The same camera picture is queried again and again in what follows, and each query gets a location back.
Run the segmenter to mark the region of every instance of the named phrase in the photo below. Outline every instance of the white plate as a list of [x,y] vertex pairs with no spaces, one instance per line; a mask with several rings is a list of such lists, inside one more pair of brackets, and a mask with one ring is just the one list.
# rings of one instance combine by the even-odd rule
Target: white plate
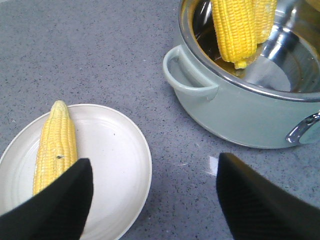
[[[151,184],[148,143],[122,113],[101,105],[69,106],[78,158],[89,158],[94,193],[81,240],[116,240],[141,212]],[[32,196],[42,126],[49,113],[26,126],[0,159],[0,214]]]

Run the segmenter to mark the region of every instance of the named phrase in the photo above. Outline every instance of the corn cob tip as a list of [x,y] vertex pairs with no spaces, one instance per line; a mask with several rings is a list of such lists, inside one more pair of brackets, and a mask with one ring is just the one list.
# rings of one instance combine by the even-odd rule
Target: corn cob tip
[[235,69],[245,69],[247,67],[247,62],[245,60],[243,61],[237,61],[234,63],[234,68]]
[[62,100],[57,100],[51,107],[50,118],[59,118],[61,116],[60,114],[69,118],[69,111],[66,103]]

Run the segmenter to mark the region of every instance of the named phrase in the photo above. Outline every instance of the metal handle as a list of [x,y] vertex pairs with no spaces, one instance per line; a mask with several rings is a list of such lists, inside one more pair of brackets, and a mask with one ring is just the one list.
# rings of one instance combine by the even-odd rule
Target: metal handle
[[292,144],[311,144],[320,137],[320,112],[303,119],[285,137]]
[[[171,60],[177,60],[183,62],[183,65],[188,70],[189,76],[196,76],[197,79],[203,79],[206,82],[210,82],[210,86],[194,87],[187,86],[179,82],[171,74],[169,70],[169,65]],[[189,60],[189,58],[184,53],[184,50],[181,45],[175,46],[172,48],[163,59],[163,71],[168,83],[177,91],[183,92],[187,95],[194,97],[207,97],[208,99],[213,99],[218,91],[218,85],[210,81],[206,76],[204,76]]]

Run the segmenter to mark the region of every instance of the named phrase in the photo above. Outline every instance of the stainless steel pot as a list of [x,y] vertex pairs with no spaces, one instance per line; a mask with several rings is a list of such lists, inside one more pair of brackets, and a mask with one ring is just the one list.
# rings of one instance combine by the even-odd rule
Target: stainless steel pot
[[235,70],[221,60],[210,1],[182,0],[163,71],[190,116],[211,133],[254,148],[317,141],[320,12],[314,3],[278,0],[269,39],[247,69]]

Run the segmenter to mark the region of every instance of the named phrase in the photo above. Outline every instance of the pot handle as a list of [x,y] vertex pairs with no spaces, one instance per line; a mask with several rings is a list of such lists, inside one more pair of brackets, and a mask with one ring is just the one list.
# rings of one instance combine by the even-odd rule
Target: pot handle
[[[185,68],[188,70],[188,76],[196,76],[198,79],[202,78],[210,82],[209,86],[194,87],[188,86],[179,82],[175,77],[170,73],[169,65],[170,61],[177,59],[179,62],[183,62]],[[163,59],[163,71],[168,83],[177,91],[180,91],[184,94],[193,96],[193,97],[207,97],[208,100],[212,100],[217,92],[218,85],[214,82],[208,80],[208,77],[204,76],[189,60],[186,56],[181,45],[175,46],[164,56]]]

